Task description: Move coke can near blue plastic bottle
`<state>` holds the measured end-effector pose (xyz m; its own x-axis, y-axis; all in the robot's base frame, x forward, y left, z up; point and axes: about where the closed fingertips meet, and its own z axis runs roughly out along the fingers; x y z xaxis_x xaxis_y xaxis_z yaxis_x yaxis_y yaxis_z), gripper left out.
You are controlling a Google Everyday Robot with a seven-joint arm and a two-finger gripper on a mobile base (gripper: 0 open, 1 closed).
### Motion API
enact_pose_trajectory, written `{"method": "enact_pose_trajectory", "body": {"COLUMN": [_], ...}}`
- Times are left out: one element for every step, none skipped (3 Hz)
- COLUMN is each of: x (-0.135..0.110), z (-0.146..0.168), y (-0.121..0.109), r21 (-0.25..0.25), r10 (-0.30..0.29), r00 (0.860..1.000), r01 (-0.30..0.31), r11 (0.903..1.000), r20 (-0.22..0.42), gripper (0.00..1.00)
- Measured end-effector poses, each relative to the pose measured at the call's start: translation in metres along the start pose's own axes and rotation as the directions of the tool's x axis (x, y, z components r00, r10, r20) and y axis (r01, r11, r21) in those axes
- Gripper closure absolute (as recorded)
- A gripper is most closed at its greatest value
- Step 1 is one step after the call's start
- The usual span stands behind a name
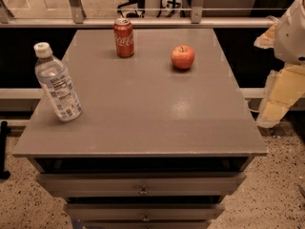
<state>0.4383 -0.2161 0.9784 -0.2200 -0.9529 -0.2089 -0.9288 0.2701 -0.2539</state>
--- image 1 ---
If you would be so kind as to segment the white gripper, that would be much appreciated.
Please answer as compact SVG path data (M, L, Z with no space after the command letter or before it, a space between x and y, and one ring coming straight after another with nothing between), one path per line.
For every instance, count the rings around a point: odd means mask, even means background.
M305 94L305 0L294 0L279 19L256 38L260 49L274 47L274 56L285 62L282 70L270 71L256 124L273 128Z

